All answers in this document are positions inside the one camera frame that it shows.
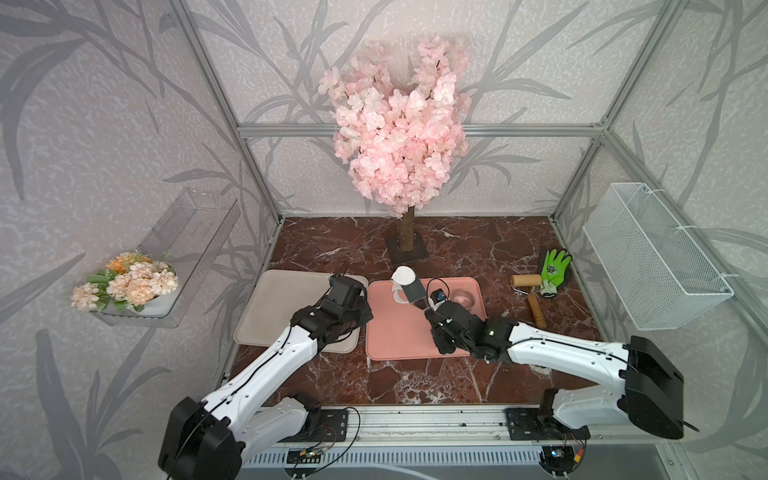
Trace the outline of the wooden rolling pin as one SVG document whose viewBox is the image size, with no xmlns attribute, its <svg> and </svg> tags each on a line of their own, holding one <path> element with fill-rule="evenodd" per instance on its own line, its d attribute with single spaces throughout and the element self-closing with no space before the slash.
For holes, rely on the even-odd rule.
<svg viewBox="0 0 768 480">
<path fill-rule="evenodd" d="M 547 323 L 545 321 L 543 311 L 540 306 L 540 302 L 536 295 L 536 289 L 542 284 L 542 277 L 540 274 L 524 274 L 524 275 L 512 275 L 510 284 L 513 290 L 517 293 L 521 293 L 526 297 L 528 305 L 531 309 L 531 313 L 534 319 L 535 326 L 540 330 L 547 329 Z"/>
</svg>

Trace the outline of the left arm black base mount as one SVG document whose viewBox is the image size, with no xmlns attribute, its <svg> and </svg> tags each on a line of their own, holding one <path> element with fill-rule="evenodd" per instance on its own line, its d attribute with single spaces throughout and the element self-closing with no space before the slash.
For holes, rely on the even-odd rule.
<svg viewBox="0 0 768 480">
<path fill-rule="evenodd" d="M 282 440 L 283 443 L 345 441 L 349 426 L 349 411 L 346 408 L 325 408 L 314 397 L 306 393 L 293 396 L 308 412 L 304 425 L 296 435 Z"/>
</svg>

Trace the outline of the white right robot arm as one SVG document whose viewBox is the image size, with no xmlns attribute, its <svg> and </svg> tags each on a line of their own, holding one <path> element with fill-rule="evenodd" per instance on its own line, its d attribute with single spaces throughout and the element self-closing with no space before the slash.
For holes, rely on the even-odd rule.
<svg viewBox="0 0 768 480">
<path fill-rule="evenodd" d="M 486 363 L 544 367 L 590 381 L 588 387 L 546 393 L 539 409 L 543 421 L 573 430 L 630 423 L 659 438 L 684 435 L 684 376 L 645 337 L 587 341 L 507 318 L 482 320 L 448 299 L 423 306 L 442 354 L 461 349 Z"/>
</svg>

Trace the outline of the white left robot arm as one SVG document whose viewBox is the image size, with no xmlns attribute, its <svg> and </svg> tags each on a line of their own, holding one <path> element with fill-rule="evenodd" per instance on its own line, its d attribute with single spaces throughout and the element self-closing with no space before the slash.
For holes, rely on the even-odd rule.
<svg viewBox="0 0 768 480">
<path fill-rule="evenodd" d="M 372 320 L 367 288 L 341 274 L 297 310 L 277 340 L 237 376 L 201 400 L 182 399 L 171 411 L 158 458 L 169 479 L 233 479 L 243 463 L 299 434 L 314 405 L 286 398 L 263 404 L 326 346 Z"/>
</svg>

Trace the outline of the round cut dumpling wrapper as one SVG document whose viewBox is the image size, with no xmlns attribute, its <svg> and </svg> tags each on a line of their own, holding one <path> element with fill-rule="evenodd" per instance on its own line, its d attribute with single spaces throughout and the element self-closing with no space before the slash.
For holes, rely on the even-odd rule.
<svg viewBox="0 0 768 480">
<path fill-rule="evenodd" d="M 408 266 L 400 265 L 392 273 L 391 281 L 401 287 L 413 284 L 417 280 L 414 270 Z"/>
</svg>

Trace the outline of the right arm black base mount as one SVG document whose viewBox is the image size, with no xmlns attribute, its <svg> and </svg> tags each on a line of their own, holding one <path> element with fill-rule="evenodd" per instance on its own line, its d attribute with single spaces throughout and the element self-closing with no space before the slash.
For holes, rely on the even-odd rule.
<svg viewBox="0 0 768 480">
<path fill-rule="evenodd" d="M 538 407 L 510 407 L 504 410 L 506 427 L 511 440 L 586 441 L 589 428 L 572 429 L 554 417 L 553 403 L 560 390 L 547 389 Z"/>
</svg>

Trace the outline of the white dough ball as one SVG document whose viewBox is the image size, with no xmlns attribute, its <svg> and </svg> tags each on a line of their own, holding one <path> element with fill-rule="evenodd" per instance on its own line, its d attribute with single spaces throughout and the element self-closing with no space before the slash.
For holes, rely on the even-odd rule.
<svg viewBox="0 0 768 480">
<path fill-rule="evenodd" d="M 407 305 L 410 303 L 410 301 L 407 298 L 407 295 L 404 293 L 404 290 L 402 289 L 402 286 L 397 283 L 392 284 L 392 296 L 393 296 L 393 300 L 398 304 Z"/>
</svg>

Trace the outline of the metal spatula black handle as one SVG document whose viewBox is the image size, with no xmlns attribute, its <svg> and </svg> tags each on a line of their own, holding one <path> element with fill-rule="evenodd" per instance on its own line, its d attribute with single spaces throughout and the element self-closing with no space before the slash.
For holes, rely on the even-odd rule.
<svg viewBox="0 0 768 480">
<path fill-rule="evenodd" d="M 418 277 L 416 277 L 411 283 L 402 285 L 401 288 L 406 296 L 406 299 L 411 305 L 414 305 L 420 310 L 426 310 L 430 307 L 427 290 Z"/>
</svg>

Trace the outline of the pink silicone mat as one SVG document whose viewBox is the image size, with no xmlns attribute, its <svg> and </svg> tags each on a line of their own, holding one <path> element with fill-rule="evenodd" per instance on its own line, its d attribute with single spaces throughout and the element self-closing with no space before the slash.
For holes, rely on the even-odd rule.
<svg viewBox="0 0 768 480">
<path fill-rule="evenodd" d="M 479 283 L 470 277 L 444 279 L 450 288 L 450 299 L 468 292 L 474 298 L 469 311 L 486 320 L 486 310 Z M 421 310 L 411 304 L 393 300 L 391 280 L 373 282 L 368 288 L 368 302 L 373 319 L 366 325 L 366 353 L 376 361 L 468 357 L 457 349 L 452 354 L 440 354 L 431 335 L 431 327 Z"/>
</svg>

